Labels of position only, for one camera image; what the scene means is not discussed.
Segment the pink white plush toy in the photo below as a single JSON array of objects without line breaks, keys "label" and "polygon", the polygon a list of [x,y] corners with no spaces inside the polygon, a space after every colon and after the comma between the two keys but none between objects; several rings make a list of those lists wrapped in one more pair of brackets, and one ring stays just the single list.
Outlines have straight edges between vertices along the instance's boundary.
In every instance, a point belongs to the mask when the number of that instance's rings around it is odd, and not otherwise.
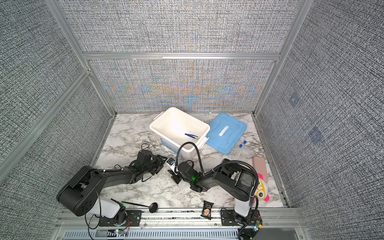
[{"label": "pink white plush toy", "polygon": [[269,188],[267,183],[264,181],[264,177],[261,174],[258,174],[258,186],[255,192],[251,195],[252,197],[252,207],[256,205],[257,201],[268,202],[270,200]]}]

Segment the black snack packet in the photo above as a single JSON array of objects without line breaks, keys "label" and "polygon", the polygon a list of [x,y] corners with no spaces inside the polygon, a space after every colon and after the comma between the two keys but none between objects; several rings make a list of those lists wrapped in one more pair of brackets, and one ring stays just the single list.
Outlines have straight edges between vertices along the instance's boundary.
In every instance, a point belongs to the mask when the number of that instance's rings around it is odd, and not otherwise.
[{"label": "black snack packet", "polygon": [[214,204],[211,202],[204,201],[204,206],[202,209],[201,217],[203,217],[207,220],[211,220],[212,219],[212,207],[213,207],[213,205]]}]

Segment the blue plastic tweezers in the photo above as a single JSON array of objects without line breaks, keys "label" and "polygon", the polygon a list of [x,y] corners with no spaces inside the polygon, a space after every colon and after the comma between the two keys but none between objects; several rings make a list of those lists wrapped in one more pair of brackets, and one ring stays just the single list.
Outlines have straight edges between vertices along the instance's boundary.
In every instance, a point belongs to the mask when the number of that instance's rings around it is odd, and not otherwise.
[{"label": "blue plastic tweezers", "polygon": [[192,139],[198,139],[198,138],[199,138],[198,136],[196,136],[196,135],[192,135],[192,134],[187,134],[187,133],[185,133],[185,135],[186,135],[187,137],[192,138]]}]

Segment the aluminium front rail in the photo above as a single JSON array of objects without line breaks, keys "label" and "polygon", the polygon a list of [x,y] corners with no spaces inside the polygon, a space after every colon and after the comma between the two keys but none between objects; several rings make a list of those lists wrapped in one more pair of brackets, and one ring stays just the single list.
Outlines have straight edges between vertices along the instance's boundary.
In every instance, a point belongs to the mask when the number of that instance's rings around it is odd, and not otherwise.
[{"label": "aluminium front rail", "polygon": [[[262,226],[257,240],[309,240],[309,229],[299,209],[260,208]],[[237,240],[242,226],[226,225],[224,209],[213,209],[210,220],[201,209],[129,209],[130,227],[97,227],[89,230],[83,217],[61,213],[52,240]]]}]

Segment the black long handled spoon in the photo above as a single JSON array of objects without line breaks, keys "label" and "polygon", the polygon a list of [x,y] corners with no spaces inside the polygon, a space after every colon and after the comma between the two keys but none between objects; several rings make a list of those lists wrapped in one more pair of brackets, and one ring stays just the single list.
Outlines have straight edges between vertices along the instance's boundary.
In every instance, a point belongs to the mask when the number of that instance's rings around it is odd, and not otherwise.
[{"label": "black long handled spoon", "polygon": [[157,203],[152,203],[149,206],[143,205],[143,204],[132,203],[132,202],[125,202],[125,201],[122,201],[121,203],[132,205],[132,206],[148,208],[150,213],[155,213],[158,210],[158,207],[159,207]]}]

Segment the white plastic storage bin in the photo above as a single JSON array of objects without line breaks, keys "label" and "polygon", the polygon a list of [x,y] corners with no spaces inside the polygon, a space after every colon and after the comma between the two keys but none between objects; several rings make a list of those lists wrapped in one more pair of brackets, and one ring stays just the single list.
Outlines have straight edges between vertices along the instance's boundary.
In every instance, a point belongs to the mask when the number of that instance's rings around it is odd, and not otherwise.
[{"label": "white plastic storage bin", "polygon": [[[178,108],[171,107],[153,119],[150,129],[160,138],[161,144],[177,153],[186,142],[193,142],[200,150],[208,141],[210,126]],[[192,139],[185,133],[199,138]]]}]

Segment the blue plastic bin lid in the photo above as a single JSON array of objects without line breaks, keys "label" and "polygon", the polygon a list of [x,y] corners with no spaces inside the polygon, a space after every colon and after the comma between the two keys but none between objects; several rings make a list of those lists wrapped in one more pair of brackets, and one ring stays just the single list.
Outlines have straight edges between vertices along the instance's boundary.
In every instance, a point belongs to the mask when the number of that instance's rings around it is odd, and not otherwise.
[{"label": "blue plastic bin lid", "polygon": [[228,155],[244,135],[247,125],[225,113],[211,123],[206,144],[217,152]]}]

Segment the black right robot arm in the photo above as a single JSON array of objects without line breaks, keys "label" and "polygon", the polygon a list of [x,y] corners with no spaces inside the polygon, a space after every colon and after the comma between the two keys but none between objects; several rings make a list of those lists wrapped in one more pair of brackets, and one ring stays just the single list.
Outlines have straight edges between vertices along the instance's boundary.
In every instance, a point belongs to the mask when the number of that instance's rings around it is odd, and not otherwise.
[{"label": "black right robot arm", "polygon": [[257,171],[250,164],[242,161],[223,159],[210,171],[204,171],[200,152],[197,152],[201,171],[194,168],[194,162],[179,162],[181,148],[176,158],[169,158],[169,173],[176,184],[188,183],[190,189],[197,193],[207,192],[213,187],[221,187],[235,198],[235,207],[230,214],[230,221],[241,228],[238,230],[240,240],[253,240],[263,225],[260,216],[257,188],[261,181]]}]

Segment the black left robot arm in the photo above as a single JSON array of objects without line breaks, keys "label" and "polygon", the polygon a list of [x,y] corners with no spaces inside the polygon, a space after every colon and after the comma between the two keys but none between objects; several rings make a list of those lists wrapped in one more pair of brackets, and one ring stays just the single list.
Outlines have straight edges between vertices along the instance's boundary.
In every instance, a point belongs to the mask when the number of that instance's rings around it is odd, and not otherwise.
[{"label": "black left robot arm", "polygon": [[104,188],[144,182],[144,175],[158,174],[167,158],[141,149],[137,159],[118,169],[95,169],[83,166],[58,192],[57,201],[78,217],[92,214],[99,223],[108,221],[121,226],[127,220],[126,207],[113,199],[101,197]]}]

